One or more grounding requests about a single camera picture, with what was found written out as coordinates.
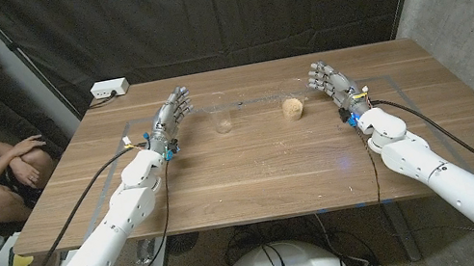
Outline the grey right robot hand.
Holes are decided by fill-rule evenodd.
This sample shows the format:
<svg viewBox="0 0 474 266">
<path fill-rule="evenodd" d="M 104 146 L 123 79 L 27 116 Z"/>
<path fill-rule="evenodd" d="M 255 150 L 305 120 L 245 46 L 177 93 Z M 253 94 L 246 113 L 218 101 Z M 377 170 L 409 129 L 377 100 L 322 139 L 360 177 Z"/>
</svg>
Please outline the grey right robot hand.
<svg viewBox="0 0 474 266">
<path fill-rule="evenodd" d="M 363 90 L 353 79 L 351 80 L 323 61 L 312 63 L 310 68 L 308 87 L 331 97 L 339 109 L 360 118 L 372 108 L 367 91 Z"/>
</svg>

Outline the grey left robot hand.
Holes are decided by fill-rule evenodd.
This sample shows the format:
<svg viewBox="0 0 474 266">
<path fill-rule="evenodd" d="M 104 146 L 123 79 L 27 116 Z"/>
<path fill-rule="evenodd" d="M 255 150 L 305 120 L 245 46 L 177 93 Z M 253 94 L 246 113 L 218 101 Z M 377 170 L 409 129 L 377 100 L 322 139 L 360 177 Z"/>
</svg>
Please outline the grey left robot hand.
<svg viewBox="0 0 474 266">
<path fill-rule="evenodd" d="M 177 137 L 180 122 L 191 113 L 193 108 L 189 90 L 182 86 L 175 87 L 154 115 L 148 149 L 163 154 L 170 142 Z"/>
</svg>

